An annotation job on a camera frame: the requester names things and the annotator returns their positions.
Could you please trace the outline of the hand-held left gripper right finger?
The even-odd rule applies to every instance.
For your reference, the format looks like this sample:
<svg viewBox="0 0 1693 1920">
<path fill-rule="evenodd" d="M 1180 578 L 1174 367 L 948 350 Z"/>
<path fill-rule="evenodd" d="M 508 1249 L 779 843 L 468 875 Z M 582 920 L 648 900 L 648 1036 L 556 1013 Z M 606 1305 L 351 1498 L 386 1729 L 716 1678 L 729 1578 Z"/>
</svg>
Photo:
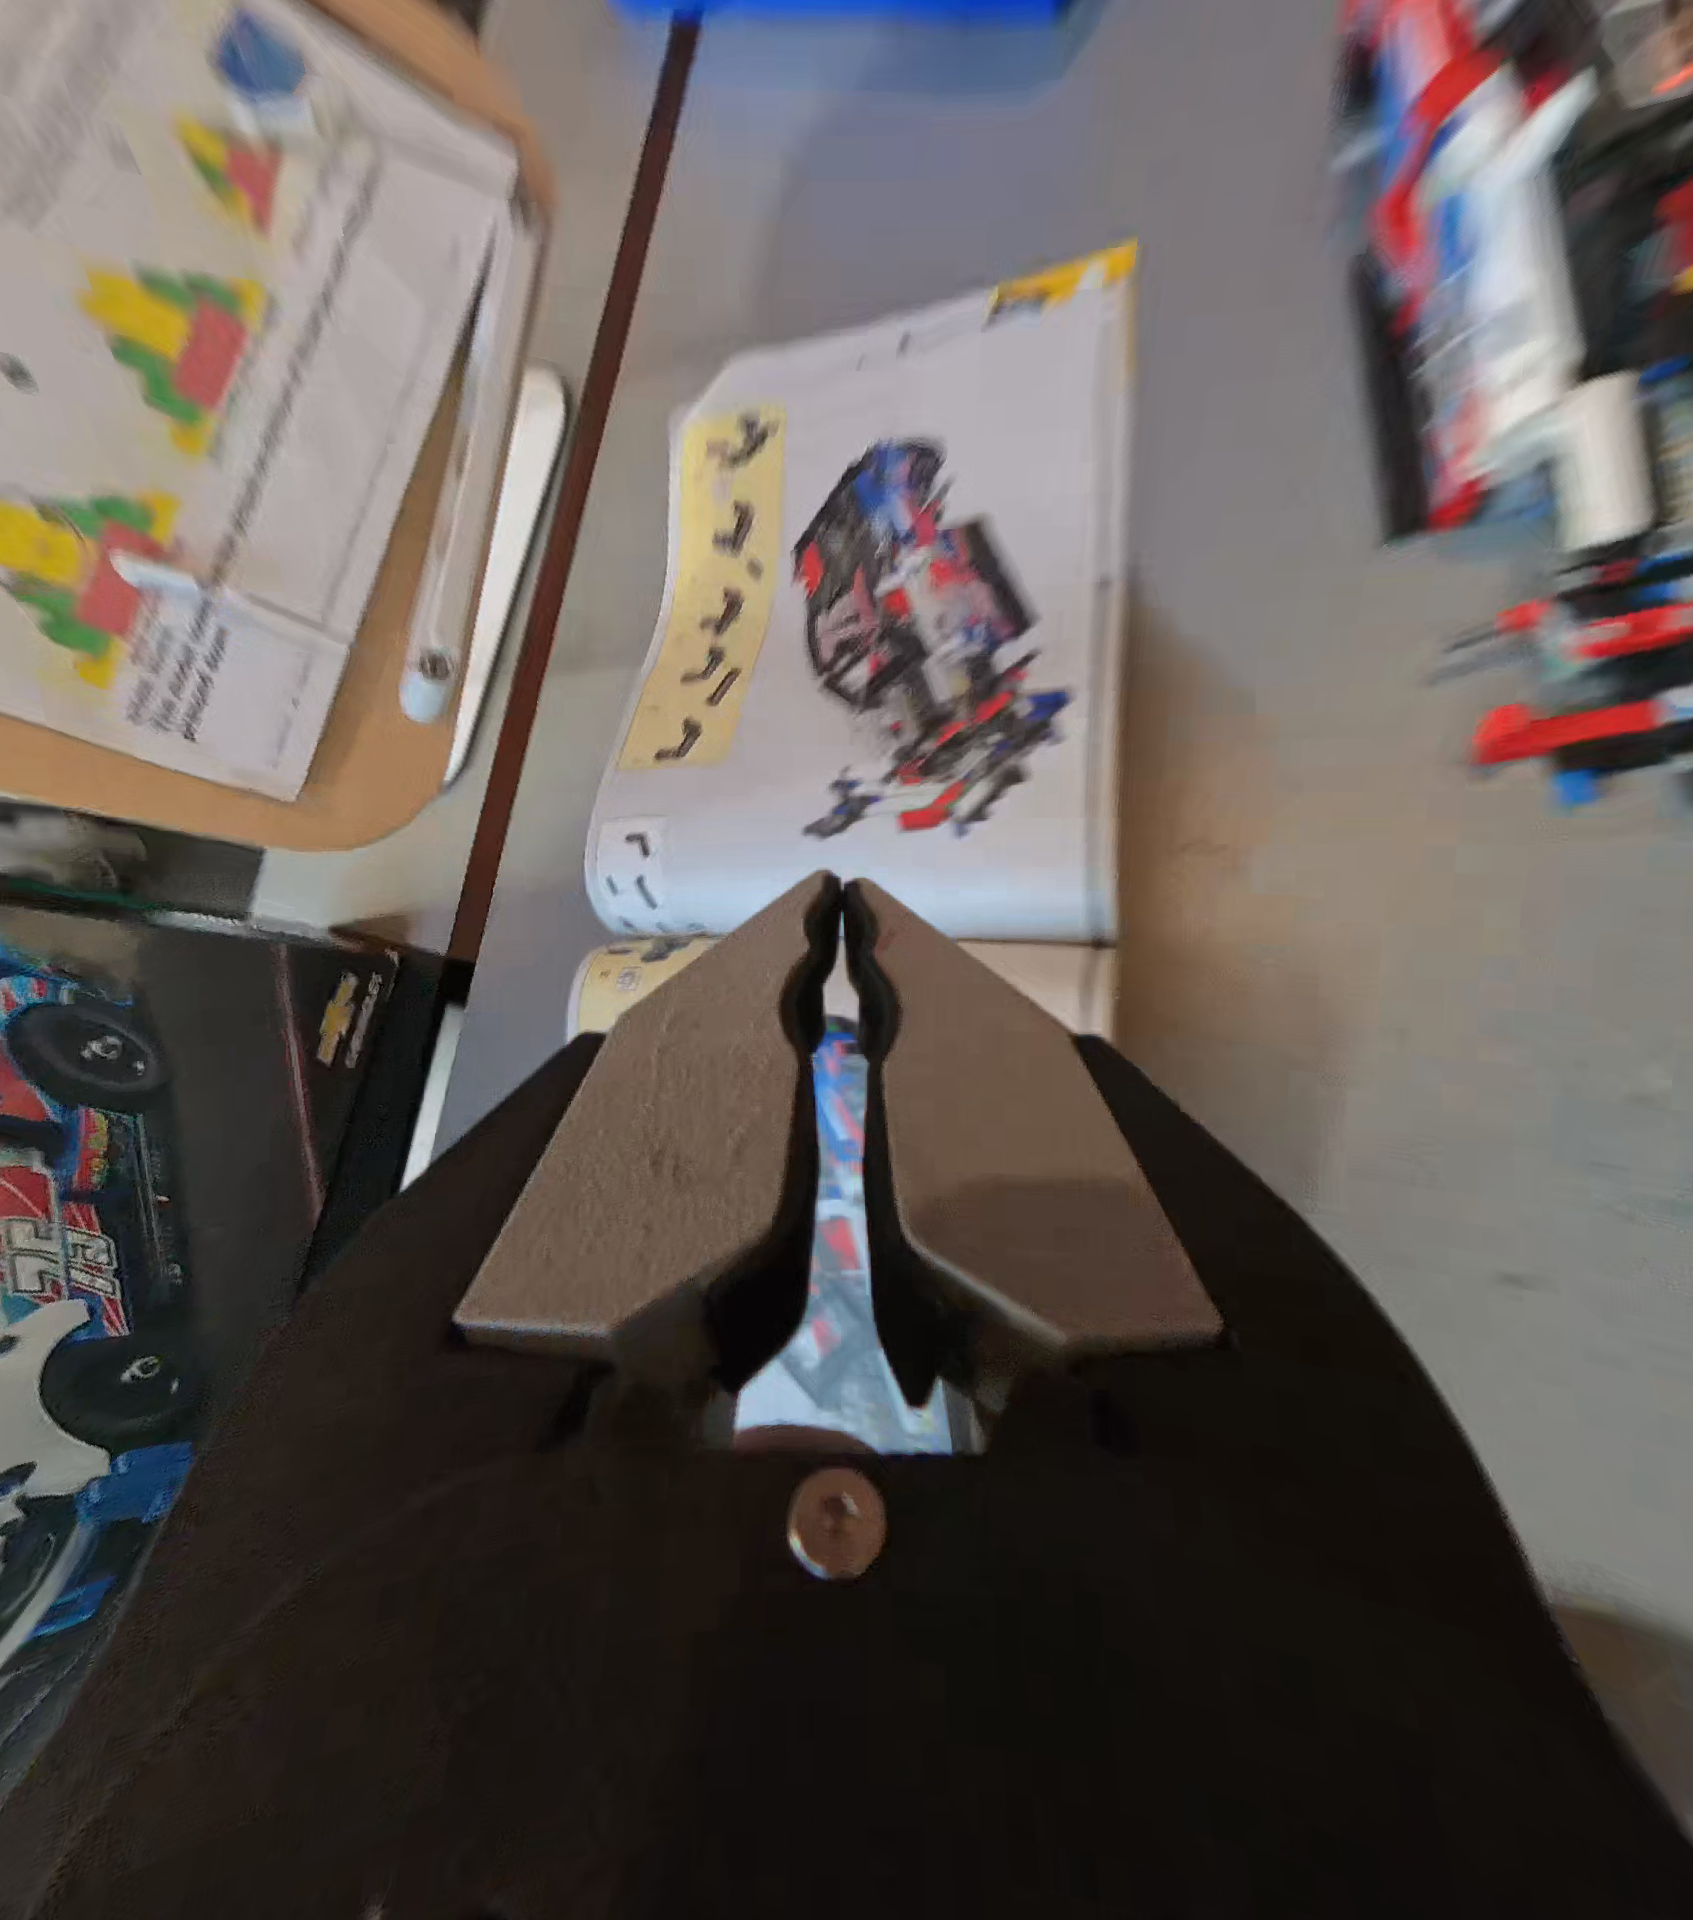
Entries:
<svg viewBox="0 0 1693 1920">
<path fill-rule="evenodd" d="M 1072 1031 L 871 880 L 842 896 L 874 1325 L 921 1404 L 1225 1343 Z"/>
</svg>

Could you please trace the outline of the open instruction booklet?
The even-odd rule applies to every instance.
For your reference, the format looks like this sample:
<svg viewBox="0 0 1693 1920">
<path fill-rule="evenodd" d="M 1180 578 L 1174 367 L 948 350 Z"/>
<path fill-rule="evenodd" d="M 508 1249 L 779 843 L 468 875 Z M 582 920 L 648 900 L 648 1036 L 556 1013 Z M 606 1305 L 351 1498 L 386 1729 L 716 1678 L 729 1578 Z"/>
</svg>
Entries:
<svg viewBox="0 0 1693 1920">
<path fill-rule="evenodd" d="M 674 420 L 584 853 L 615 1025 L 816 873 L 985 966 L 1117 939 L 1131 335 L 1132 253 L 1100 253 L 745 355 Z M 597 1426 L 672 1444 L 741 1391 L 586 1367 Z"/>
</svg>

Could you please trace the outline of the partly built toy car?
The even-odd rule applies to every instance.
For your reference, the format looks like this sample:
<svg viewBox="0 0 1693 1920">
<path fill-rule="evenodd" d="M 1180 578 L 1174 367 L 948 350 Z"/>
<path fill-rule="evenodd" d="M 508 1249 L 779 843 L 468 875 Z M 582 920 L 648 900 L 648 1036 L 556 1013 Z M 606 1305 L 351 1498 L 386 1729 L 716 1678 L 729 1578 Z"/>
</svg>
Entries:
<svg viewBox="0 0 1693 1920">
<path fill-rule="evenodd" d="M 1343 4 L 1334 132 L 1384 536 L 1537 543 L 1472 767 L 1693 802 L 1693 4 Z"/>
</svg>

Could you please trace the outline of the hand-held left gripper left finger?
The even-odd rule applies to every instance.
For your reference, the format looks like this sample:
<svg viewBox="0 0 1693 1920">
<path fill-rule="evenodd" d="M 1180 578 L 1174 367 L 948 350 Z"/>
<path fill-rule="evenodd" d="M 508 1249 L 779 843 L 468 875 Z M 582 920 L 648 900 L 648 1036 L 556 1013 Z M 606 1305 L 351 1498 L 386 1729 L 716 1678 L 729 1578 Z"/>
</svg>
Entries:
<svg viewBox="0 0 1693 1920">
<path fill-rule="evenodd" d="M 807 1311 L 842 887 L 799 880 L 599 1036 L 455 1311 L 476 1347 L 741 1388 Z"/>
</svg>

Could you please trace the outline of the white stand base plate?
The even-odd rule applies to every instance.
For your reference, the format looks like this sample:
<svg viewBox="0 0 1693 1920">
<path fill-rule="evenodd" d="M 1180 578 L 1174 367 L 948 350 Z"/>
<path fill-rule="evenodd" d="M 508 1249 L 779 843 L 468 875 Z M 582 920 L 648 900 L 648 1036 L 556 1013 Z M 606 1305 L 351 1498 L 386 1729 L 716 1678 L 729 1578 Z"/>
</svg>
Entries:
<svg viewBox="0 0 1693 1920">
<path fill-rule="evenodd" d="M 502 655 L 526 599 L 543 528 L 565 474 L 569 428 L 567 378 L 543 360 L 526 360 L 506 428 L 493 530 L 475 583 L 465 671 L 440 785 L 444 793 L 475 759 L 482 716 L 501 678 Z"/>
</svg>

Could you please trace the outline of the blue plastic bin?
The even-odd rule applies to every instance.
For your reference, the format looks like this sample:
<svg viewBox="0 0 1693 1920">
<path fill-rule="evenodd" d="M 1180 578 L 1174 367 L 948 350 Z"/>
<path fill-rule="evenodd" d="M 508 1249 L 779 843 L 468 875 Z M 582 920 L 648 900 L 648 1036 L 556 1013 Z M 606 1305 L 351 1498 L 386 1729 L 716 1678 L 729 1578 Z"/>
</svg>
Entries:
<svg viewBox="0 0 1693 1920">
<path fill-rule="evenodd" d="M 1019 93 L 1061 78 L 1102 3 L 615 3 L 662 35 L 686 33 L 719 74 L 910 93 Z"/>
</svg>

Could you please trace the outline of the grey desk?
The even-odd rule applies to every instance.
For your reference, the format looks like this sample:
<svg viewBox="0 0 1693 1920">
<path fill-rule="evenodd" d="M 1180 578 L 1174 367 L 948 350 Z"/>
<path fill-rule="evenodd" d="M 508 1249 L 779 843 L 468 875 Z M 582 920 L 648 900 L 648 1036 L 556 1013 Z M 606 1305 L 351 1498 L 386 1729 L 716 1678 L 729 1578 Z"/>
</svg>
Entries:
<svg viewBox="0 0 1693 1920">
<path fill-rule="evenodd" d="M 597 940 L 672 414 L 745 349 L 1136 241 L 1119 1042 L 1381 1299 L 1693 1826 L 1693 808 L 1467 767 L 1512 689 L 1433 684 L 1435 652 L 1514 591 L 1381 540 L 1336 15 L 726 17 L 664 48 L 664 193 L 436 1143 L 560 1045 Z"/>
</svg>

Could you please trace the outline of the black toy car box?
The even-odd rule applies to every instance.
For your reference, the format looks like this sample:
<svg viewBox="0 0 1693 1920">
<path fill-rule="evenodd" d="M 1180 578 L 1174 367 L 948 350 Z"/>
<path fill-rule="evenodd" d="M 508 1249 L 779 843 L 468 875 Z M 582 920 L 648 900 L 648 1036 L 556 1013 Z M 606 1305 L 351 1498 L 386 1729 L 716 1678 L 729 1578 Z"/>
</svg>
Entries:
<svg viewBox="0 0 1693 1920">
<path fill-rule="evenodd" d="M 307 1280 L 400 954 L 0 893 L 0 1747 Z"/>
</svg>

